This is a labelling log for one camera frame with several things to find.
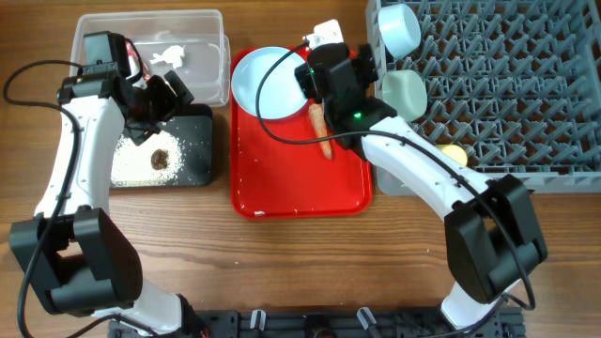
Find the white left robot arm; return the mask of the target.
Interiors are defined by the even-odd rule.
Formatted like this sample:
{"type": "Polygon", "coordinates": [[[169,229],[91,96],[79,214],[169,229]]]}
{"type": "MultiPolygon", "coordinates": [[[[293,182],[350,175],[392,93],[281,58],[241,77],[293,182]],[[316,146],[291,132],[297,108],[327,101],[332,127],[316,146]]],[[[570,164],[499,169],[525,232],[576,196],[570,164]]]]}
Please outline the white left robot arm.
{"type": "Polygon", "coordinates": [[[53,107],[62,129],[48,187],[33,217],[10,227],[23,282],[17,323],[29,335],[25,303],[34,292],[51,315],[113,320],[141,336],[207,337],[209,326],[181,295],[145,280],[138,253],[109,215],[121,136],[141,145],[176,116],[211,117],[174,72],[132,72],[133,42],[101,31],[84,37],[86,61],[65,79],[53,107]]]}

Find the yellow plastic cup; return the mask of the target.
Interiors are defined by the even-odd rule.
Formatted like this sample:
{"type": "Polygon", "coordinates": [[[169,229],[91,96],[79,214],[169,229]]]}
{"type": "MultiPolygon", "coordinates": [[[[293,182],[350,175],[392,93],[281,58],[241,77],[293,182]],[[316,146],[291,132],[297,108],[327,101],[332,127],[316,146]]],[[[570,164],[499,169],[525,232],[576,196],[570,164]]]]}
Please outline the yellow plastic cup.
{"type": "Polygon", "coordinates": [[[444,163],[449,165],[452,161],[459,166],[468,164],[467,152],[457,145],[436,145],[436,156],[444,163]]]}

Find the light blue bowl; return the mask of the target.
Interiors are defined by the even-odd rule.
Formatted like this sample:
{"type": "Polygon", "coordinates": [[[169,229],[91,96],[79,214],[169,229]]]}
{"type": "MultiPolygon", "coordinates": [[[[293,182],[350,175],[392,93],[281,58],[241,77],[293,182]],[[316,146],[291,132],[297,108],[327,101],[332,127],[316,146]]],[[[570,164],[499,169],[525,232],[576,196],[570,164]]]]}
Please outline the light blue bowl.
{"type": "Polygon", "coordinates": [[[422,33],[413,10],[405,4],[381,8],[378,26],[385,48],[394,58],[404,58],[416,50],[422,33]]]}

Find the red snack wrapper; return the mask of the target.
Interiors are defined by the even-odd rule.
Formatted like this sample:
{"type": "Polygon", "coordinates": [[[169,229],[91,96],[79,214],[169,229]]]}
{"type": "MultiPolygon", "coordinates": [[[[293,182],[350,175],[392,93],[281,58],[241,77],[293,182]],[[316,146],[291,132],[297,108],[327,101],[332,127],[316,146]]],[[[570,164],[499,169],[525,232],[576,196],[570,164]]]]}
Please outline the red snack wrapper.
{"type": "Polygon", "coordinates": [[[146,66],[146,64],[140,61],[136,51],[133,48],[133,44],[129,41],[126,42],[126,48],[128,53],[128,60],[130,64],[131,75],[128,77],[129,80],[136,79],[139,72],[142,72],[142,75],[138,78],[138,82],[142,81],[146,82],[150,78],[150,72],[146,66]]]}

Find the mint green bowl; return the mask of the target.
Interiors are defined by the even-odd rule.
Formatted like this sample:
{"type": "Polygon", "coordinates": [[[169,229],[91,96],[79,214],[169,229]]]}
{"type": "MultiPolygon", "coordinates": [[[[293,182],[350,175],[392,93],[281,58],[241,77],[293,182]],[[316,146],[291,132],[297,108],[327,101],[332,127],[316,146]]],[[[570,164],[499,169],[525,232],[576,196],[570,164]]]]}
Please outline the mint green bowl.
{"type": "Polygon", "coordinates": [[[387,72],[382,80],[382,99],[407,122],[422,117],[427,108],[424,81],[414,70],[387,72]]]}

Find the white rice pile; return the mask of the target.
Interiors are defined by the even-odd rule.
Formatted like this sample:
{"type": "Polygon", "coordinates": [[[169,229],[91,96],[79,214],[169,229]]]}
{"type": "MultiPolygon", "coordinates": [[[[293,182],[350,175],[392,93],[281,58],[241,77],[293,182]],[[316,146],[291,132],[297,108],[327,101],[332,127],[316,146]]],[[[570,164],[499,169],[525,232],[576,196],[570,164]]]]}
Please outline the white rice pile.
{"type": "Polygon", "coordinates": [[[182,150],[176,136],[163,131],[139,146],[121,136],[116,144],[111,183],[118,188],[161,186],[175,180],[182,167],[182,150]],[[151,155],[157,149],[169,154],[168,166],[159,171],[150,164],[151,155]]]}

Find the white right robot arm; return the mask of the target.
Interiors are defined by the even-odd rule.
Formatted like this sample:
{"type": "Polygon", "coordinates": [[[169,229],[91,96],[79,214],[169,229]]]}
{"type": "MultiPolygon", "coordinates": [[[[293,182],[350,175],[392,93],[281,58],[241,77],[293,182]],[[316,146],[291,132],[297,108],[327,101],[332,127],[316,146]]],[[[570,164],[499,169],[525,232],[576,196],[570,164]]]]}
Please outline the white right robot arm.
{"type": "Polygon", "coordinates": [[[446,320],[467,329],[523,283],[535,306],[530,273],[548,256],[529,190],[517,177],[492,178],[444,155],[393,107],[367,95],[377,79],[371,48],[351,54],[343,42],[302,44],[295,77],[321,103],[326,139],[354,151],[407,184],[443,220],[455,284],[441,304],[446,320]]]}

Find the white tissue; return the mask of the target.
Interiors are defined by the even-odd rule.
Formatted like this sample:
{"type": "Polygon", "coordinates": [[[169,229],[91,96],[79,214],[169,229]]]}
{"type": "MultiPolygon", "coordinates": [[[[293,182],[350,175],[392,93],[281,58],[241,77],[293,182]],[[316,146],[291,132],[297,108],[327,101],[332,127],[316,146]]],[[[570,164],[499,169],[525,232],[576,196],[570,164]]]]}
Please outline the white tissue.
{"type": "Polygon", "coordinates": [[[164,50],[161,54],[153,54],[153,58],[150,60],[150,63],[152,65],[157,63],[165,63],[170,65],[173,69],[179,69],[183,66],[184,57],[185,47],[172,45],[164,50]]]}

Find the light blue plate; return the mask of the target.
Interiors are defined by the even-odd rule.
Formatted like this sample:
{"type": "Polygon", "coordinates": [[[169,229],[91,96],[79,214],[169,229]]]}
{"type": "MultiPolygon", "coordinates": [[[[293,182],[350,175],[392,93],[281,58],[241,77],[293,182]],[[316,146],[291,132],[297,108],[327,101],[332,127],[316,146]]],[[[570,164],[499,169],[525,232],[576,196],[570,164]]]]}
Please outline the light blue plate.
{"type": "MultiPolygon", "coordinates": [[[[243,56],[235,66],[232,93],[239,107],[256,116],[256,93],[269,68],[288,52],[283,47],[264,47],[243,56]]],[[[262,86],[259,110],[263,119],[282,119],[294,115],[308,101],[295,77],[295,69],[304,64],[298,54],[287,57],[262,86]]]]}

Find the orange carrot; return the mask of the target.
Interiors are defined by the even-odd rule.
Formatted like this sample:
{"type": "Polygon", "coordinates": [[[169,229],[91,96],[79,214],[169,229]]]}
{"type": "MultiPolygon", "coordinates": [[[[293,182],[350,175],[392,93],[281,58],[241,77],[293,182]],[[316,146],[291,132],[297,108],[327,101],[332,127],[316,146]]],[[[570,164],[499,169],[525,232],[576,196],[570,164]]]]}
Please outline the orange carrot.
{"type": "MultiPolygon", "coordinates": [[[[328,136],[325,115],[321,104],[312,103],[308,109],[310,121],[314,127],[316,137],[324,138],[328,136]]],[[[332,150],[329,141],[319,143],[322,153],[328,160],[332,159],[332,150]]]]}

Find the brown food scrap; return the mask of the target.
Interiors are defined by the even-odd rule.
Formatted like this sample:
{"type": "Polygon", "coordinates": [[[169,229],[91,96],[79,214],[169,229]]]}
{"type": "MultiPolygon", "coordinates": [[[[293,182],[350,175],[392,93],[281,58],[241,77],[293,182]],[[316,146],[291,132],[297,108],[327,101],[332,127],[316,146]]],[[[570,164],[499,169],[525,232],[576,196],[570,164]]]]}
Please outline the brown food scrap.
{"type": "Polygon", "coordinates": [[[169,164],[169,154],[163,149],[155,150],[150,158],[151,167],[154,170],[163,170],[169,164]]]}

